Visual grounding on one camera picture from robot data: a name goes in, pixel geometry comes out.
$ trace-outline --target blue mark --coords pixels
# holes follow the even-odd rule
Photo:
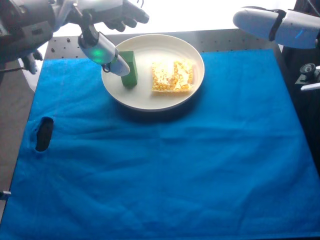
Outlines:
[[[301,30],[301,31],[295,36],[295,38],[297,39],[298,37],[300,37],[300,35],[301,35],[303,32],[304,32],[304,31]]]

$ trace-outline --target hole in cloth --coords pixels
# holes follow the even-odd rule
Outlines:
[[[51,117],[43,117],[36,133],[35,150],[43,152],[49,147],[53,129],[54,120]]]

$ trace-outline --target blue cloth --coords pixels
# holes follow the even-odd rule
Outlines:
[[[320,179],[272,50],[202,57],[198,93],[158,113],[116,103],[88,59],[46,60],[0,239],[320,236]]]

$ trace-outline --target round plate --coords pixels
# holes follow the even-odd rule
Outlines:
[[[157,112],[174,108],[189,99],[200,87],[205,65],[198,51],[189,43],[168,35],[148,34],[130,38],[116,46],[119,51],[134,51],[137,85],[123,86],[121,77],[102,71],[106,90],[121,104],[139,111]],[[193,63],[193,89],[184,93],[152,92],[152,62],[189,59]]]

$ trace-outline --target green rectangular block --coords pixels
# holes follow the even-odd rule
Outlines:
[[[130,67],[130,73],[126,76],[122,76],[122,84],[126,88],[133,88],[137,85],[138,81],[138,72],[134,51],[120,51],[119,55],[126,61]]]

